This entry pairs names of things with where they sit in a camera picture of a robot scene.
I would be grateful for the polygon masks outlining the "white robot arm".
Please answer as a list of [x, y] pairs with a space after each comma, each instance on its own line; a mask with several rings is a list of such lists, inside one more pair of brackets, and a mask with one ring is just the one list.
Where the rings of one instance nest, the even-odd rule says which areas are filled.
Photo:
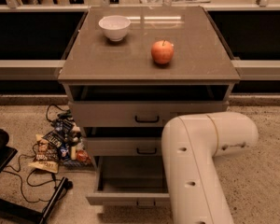
[[161, 152], [174, 224], [234, 224], [213, 158], [246, 151], [258, 140], [255, 122], [235, 112], [167, 122]]

